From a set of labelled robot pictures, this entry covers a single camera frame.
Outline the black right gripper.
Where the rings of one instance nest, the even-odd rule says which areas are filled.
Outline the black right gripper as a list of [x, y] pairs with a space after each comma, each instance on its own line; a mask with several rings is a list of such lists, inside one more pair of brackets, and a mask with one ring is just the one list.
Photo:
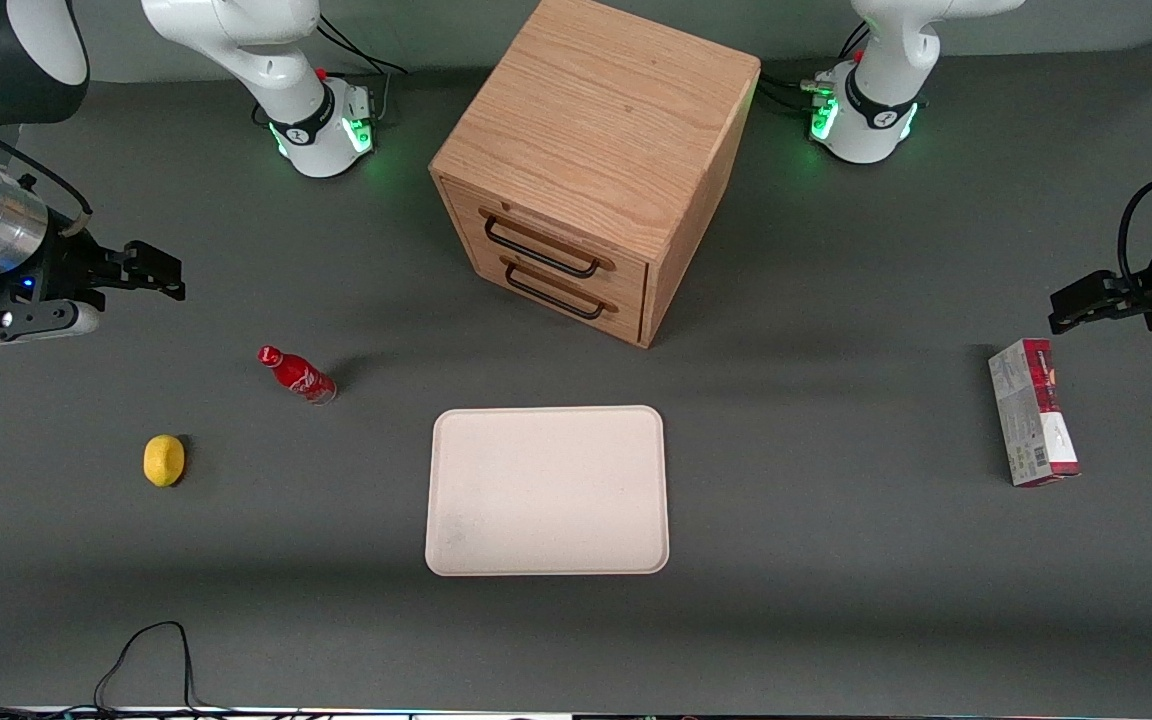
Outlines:
[[68, 217], [51, 211], [44, 242], [17, 268], [0, 274], [0, 293], [9, 287], [14, 300], [82, 301], [100, 311], [105, 309], [104, 290], [150, 290], [169, 300], [185, 300], [182, 265], [175, 256], [151, 243], [128, 242], [124, 273], [119, 252], [100, 247], [90, 232], [61, 237], [59, 229], [68, 222]]

